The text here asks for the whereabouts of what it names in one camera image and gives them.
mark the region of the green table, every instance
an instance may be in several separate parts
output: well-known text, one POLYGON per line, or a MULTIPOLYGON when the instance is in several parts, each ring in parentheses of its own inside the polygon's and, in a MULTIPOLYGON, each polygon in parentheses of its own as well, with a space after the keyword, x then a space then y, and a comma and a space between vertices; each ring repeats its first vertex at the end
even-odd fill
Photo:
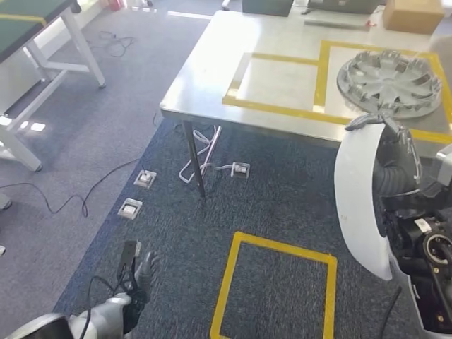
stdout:
POLYGON ((8 59, 74 0, 0 0, 0 62, 8 59))
MULTIPOLYGON (((42 92, 17 118, 11 121, 9 125, 0 126, 0 141, 8 151, 8 153, 0 152, 0 157, 15 158, 29 170, 39 171, 42 167, 41 161, 15 136, 15 132, 23 122, 28 121, 48 97, 54 92, 67 73, 91 73, 96 78, 100 87, 105 86, 105 79, 99 65, 69 8, 74 1, 0 0, 0 67, 8 67, 8 63, 3 62, 14 57, 16 51, 26 47, 38 65, 42 78, 49 82, 42 92), (61 18, 66 26, 72 40, 85 59, 85 65, 48 61, 35 43, 35 36, 57 18, 61 18), (54 71, 57 71, 57 75, 51 77, 51 74, 53 75, 54 71)), ((7 79, 0 79, 0 81, 7 81, 7 79)))

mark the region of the yellow taped rectangle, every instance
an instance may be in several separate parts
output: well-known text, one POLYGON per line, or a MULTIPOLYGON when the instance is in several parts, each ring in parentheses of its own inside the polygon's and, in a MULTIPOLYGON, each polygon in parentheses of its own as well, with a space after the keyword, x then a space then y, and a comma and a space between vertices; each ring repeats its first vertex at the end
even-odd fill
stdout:
POLYGON ((221 323, 224 311, 226 307, 228 295, 232 281, 232 275, 235 269, 238 250, 241 242, 260 246, 265 249, 272 249, 293 256, 298 256, 308 260, 318 261, 327 265, 327 282, 325 291, 325 308, 324 318, 323 339, 333 339, 334 335, 334 310, 336 300, 336 274, 337 260, 334 256, 324 254, 321 252, 312 251, 310 249, 304 249, 282 242, 276 242, 275 240, 256 237, 254 235, 246 234, 243 232, 235 232, 228 257, 228 262, 226 265, 223 281, 221 283, 217 306, 214 313, 214 319, 211 326, 211 339, 229 339, 220 334, 221 323))
MULTIPOLYGON (((331 124, 346 125, 349 123, 351 119, 324 113, 324 105, 326 101, 326 91, 327 84, 327 72, 331 47, 362 49, 374 52, 380 52, 382 50, 384 50, 384 48, 383 47, 371 45, 321 40, 320 52, 318 53, 318 60, 265 53, 245 53, 244 54, 238 67, 235 71, 235 74, 234 75, 233 80, 229 85, 228 91, 223 98, 222 103, 223 105, 238 106, 263 112, 287 115, 291 117, 299 117, 311 119, 315 121, 327 122, 331 124), (264 104, 261 102, 252 102, 248 100, 237 99, 237 93, 240 89, 241 81, 251 58, 266 59, 272 61, 296 62, 299 64, 308 64, 312 66, 316 66, 318 69, 317 79, 315 81, 315 89, 314 92, 315 94, 313 101, 313 111, 308 111, 305 109, 293 109, 289 107, 281 107, 278 105, 264 104)), ((429 61, 433 72, 436 74, 438 77, 439 77, 439 79, 441 79, 442 82, 442 105, 444 111, 444 115, 449 123, 452 124, 452 93, 450 93, 450 88, 449 87, 447 79, 444 75, 438 56, 435 53, 416 52, 408 49, 401 49, 399 50, 399 52, 410 56, 423 57, 429 61)), ((417 129, 411 130, 411 133, 413 134, 413 137, 422 141, 427 141, 432 143, 452 143, 452 136, 446 133, 421 131, 417 129)))

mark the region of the gray carpet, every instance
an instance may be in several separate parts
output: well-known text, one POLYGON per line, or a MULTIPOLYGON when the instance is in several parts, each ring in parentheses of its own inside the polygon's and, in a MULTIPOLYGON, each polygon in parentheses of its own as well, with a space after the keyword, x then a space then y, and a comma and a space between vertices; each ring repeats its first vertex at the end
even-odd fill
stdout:
MULTIPOLYGON (((85 308, 97 273, 113 282, 125 239, 162 258, 158 283, 137 327, 138 338, 208 338, 234 232, 303 246, 337 257, 335 338, 375 338, 393 283, 355 261, 335 209, 335 150, 298 141, 223 130, 214 162, 251 164, 251 177, 206 175, 207 199, 177 173, 187 158, 180 129, 165 120, 65 290, 56 311, 85 308), (132 184, 141 166, 157 173, 149 190, 132 184), (143 201, 133 222, 116 215, 127 197, 143 201)), ((325 268, 269 249, 242 245, 223 318, 231 338, 321 338, 325 268)), ((103 287, 94 302, 107 297, 103 287)), ((385 338, 415 338, 405 301, 395 306, 385 338)))

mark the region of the table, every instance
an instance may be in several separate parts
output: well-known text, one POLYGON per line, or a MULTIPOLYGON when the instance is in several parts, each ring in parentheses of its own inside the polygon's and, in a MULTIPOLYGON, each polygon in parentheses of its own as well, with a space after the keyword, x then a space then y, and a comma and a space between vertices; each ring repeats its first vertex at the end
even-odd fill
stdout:
POLYGON ((404 124, 423 156, 452 143, 452 97, 438 55, 428 52, 429 36, 387 31, 381 23, 368 31, 306 25, 306 18, 217 12, 174 79, 161 109, 165 117, 183 121, 201 196, 204 168, 199 168, 192 122, 338 147, 344 125, 362 112, 337 89, 337 71, 366 49, 398 49, 428 59, 443 81, 443 105, 404 124))
POLYGON ((29 170, 39 171, 42 167, 41 161, 15 136, 15 132, 23 122, 29 119, 54 92, 68 72, 91 73, 100 87, 105 86, 103 75, 69 9, 73 1, 0 0, 0 63, 26 47, 37 64, 41 77, 49 82, 45 89, 9 125, 0 126, 0 141, 4 145, 0 150, 0 157, 18 160, 29 170), (86 65, 51 62, 35 43, 35 36, 60 17, 86 65), (57 71, 58 74, 51 78, 49 70, 57 71))

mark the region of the floor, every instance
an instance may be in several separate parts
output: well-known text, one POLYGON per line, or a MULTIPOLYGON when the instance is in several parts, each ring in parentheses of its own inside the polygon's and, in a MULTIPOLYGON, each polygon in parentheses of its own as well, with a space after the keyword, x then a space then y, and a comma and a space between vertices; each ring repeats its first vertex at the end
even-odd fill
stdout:
MULTIPOLYGON (((211 136, 212 128, 207 128, 211 136)), ((115 285, 125 240, 142 243, 142 255, 160 261, 136 338, 208 339, 232 241, 237 231, 337 258, 334 338, 374 339, 395 289, 355 261, 342 238, 333 183, 337 150, 298 140, 225 127, 211 161, 251 165, 248 180, 229 170, 208 170, 206 199, 177 174, 186 142, 165 119, 96 235, 56 306, 79 314, 87 308, 89 279, 115 285), (157 173, 147 190, 133 185, 143 166, 157 173), (117 215, 125 198, 143 202, 134 220, 117 215)), ((241 243, 219 332, 235 339, 331 338, 324 329, 327 266, 291 254, 241 243)), ((108 291, 94 284, 91 304, 108 291)), ((405 295, 391 315, 385 338, 415 339, 405 295)))
MULTIPOLYGON (((156 0, 156 13, 102 13, 84 34, 107 86, 100 90, 89 76, 68 76, 32 116, 32 122, 46 125, 43 131, 19 134, 42 161, 43 170, 32 173, 17 162, 0 160, 0 186, 31 182, 56 210, 72 194, 85 196, 114 167, 140 157, 155 132, 154 123, 161 119, 161 99, 208 24, 166 12, 211 15, 220 7, 214 0, 156 0), (110 56, 121 49, 97 48, 106 43, 100 31, 134 41, 121 58, 110 56)), ((71 44, 54 59, 78 60, 71 44)), ((88 218, 82 216, 79 201, 52 215, 31 187, 5 189, 14 204, 0 213, 1 243, 7 248, 0 260, 0 338, 51 311, 133 168, 119 170, 98 186, 88 201, 88 218)))

